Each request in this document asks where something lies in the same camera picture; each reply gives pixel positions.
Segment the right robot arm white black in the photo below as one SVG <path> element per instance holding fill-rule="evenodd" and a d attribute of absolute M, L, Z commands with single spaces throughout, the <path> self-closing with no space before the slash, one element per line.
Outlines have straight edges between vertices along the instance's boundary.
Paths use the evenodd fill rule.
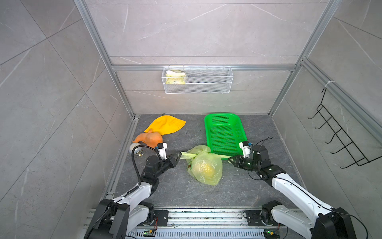
<path fill-rule="evenodd" d="M 284 194 L 299 209 L 297 213 L 279 201 L 262 206 L 260 218 L 263 225 L 284 225 L 306 239 L 354 239 L 356 233 L 351 215 L 342 208 L 333 208 L 322 202 L 296 183 L 281 167 L 271 163 L 263 145 L 242 142 L 242 155 L 228 161 L 236 168 L 255 172 L 258 179 Z"/>

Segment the pear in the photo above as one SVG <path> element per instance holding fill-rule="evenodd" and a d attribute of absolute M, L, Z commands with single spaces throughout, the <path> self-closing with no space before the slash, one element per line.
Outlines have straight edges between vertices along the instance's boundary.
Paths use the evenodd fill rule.
<path fill-rule="evenodd" d="M 215 169 L 211 164 L 202 162 L 198 164 L 198 174 L 200 175 L 200 178 L 213 178 Z"/>

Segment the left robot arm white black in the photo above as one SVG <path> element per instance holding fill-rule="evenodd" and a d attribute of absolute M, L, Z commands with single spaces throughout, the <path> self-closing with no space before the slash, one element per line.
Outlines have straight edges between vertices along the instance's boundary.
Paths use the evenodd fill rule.
<path fill-rule="evenodd" d="M 181 152 L 161 159 L 149 156 L 138 183 L 129 191 L 114 199 L 99 202 L 85 233 L 85 239 L 124 239 L 140 224 L 154 221 L 154 206 L 145 202 L 157 189 L 159 176 L 177 166 Z"/>

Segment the yellow-green plastic bag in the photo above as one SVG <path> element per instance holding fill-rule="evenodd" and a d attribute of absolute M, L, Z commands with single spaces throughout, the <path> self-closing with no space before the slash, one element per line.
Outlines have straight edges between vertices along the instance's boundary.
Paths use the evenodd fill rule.
<path fill-rule="evenodd" d="M 211 186 L 216 186 L 220 182 L 222 161 L 229 159 L 227 155 L 212 153 L 210 147 L 206 145 L 195 146 L 181 154 L 181 159 L 187 161 L 187 172 L 196 181 Z"/>

